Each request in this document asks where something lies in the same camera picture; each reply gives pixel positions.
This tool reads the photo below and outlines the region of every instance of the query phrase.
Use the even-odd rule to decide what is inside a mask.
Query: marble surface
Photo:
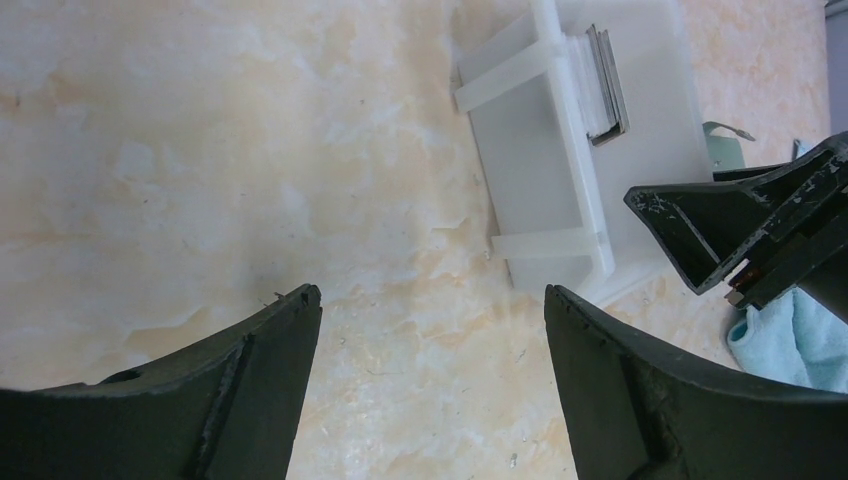
[[[829,133],[823,3],[683,2],[704,119],[754,134],[749,164]],[[96,382],[310,282],[289,478],[573,478],[541,304],[489,259],[450,97],[525,8],[0,5],[0,385]],[[608,311],[732,366],[723,293],[666,272]]]

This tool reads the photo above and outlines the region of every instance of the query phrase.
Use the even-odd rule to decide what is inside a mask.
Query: translucent plastic container
[[[563,34],[607,30],[628,130],[595,146]],[[706,182],[687,41],[674,0],[535,0],[462,58],[468,111],[516,289],[560,284],[606,305],[668,265],[622,198],[634,185]]]

